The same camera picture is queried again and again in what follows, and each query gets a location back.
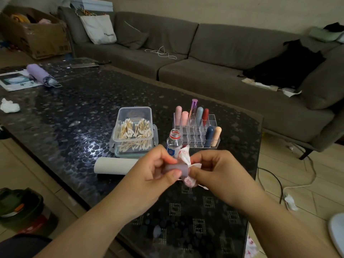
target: clear plastic container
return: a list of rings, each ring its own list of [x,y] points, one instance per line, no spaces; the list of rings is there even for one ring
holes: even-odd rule
[[[132,130],[136,135],[131,138],[123,138],[122,124],[130,119]],[[116,125],[110,139],[110,151],[116,157],[140,157],[158,144],[157,127],[152,122],[152,109],[150,107],[123,107],[118,111]],[[138,130],[144,130],[148,136],[140,137]]]
[[[220,138],[218,140],[205,139],[207,128],[210,126],[217,127],[214,114],[209,114],[208,118],[206,120],[201,120],[200,123],[196,123],[195,114],[193,114],[187,120],[186,125],[183,125],[181,120],[180,125],[175,125],[175,113],[173,114],[173,128],[180,131],[181,138],[183,139],[183,146],[189,145],[190,147],[217,148],[220,143]]]

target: tote bag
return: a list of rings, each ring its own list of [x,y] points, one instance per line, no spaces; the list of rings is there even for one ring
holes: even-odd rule
[[[94,44],[109,44],[117,41],[109,15],[80,16],[80,20]]]

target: coffee table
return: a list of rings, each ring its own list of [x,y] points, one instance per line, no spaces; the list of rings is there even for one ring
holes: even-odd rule
[[[172,128],[175,107],[188,109],[191,99],[197,98],[199,106],[209,108],[222,127],[218,149],[231,151],[255,178],[260,115],[112,66],[66,67],[88,61],[81,58],[43,65],[62,88],[0,89],[0,98],[21,107],[17,113],[0,112],[0,122],[85,208],[96,205],[122,179],[93,172],[98,157],[114,157],[109,138],[121,107],[151,107],[161,142]],[[21,68],[1,69],[0,73],[14,69]],[[157,225],[161,234],[154,238]],[[243,257],[247,229],[247,219],[211,192],[176,182],[118,237],[143,257]]]

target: sofa cushion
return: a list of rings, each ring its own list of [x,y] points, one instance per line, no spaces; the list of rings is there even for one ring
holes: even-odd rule
[[[99,11],[90,11],[97,15],[108,14],[112,25],[114,25],[114,12],[99,12]],[[84,26],[80,18],[76,15],[75,10],[67,7],[59,7],[58,14],[62,21],[67,24],[74,43],[91,43],[90,38],[88,37]]]
[[[344,98],[344,45],[329,51],[320,64],[303,81],[300,90],[306,106],[324,109]]]
[[[334,117],[329,109],[308,109],[296,96],[243,83],[238,74],[239,70],[187,59],[162,67],[159,80],[260,113],[264,128],[303,142],[316,137]]]
[[[200,24],[189,56],[206,63],[244,70],[280,55],[286,50],[284,42],[297,39],[301,39],[303,46],[314,52],[320,50],[322,54],[339,45],[277,30]]]
[[[175,63],[186,58],[185,55],[171,54],[177,60],[159,57],[156,53],[139,50],[131,50],[120,44],[100,44],[82,43],[75,45],[77,56],[89,57],[95,60],[111,60],[112,65],[132,73],[157,79],[158,70],[167,64]]]
[[[148,38],[148,33],[140,32],[125,21],[117,24],[115,34],[117,37],[117,43],[126,46],[131,50],[141,48]]]
[[[188,55],[198,26],[198,23],[180,19],[142,13],[118,12],[115,30],[123,22],[129,23],[143,33],[149,33],[148,39],[143,45],[144,48],[159,50],[161,46],[164,46],[166,52],[183,55]]]

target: white tissue with pink stain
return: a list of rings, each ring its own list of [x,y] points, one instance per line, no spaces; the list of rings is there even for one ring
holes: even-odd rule
[[[189,154],[189,149],[190,149],[190,146],[187,145],[186,147],[183,147],[180,151],[179,151],[179,154],[178,154],[178,159],[183,161],[185,164],[187,164],[188,167],[191,167],[191,166],[195,166],[197,168],[201,168],[202,167],[202,164],[200,163],[196,163],[196,164],[191,164],[191,160],[190,160],[190,154]],[[188,187],[194,187],[195,184],[196,184],[196,180],[193,179],[192,177],[182,177],[182,180],[184,182],[184,184]]]

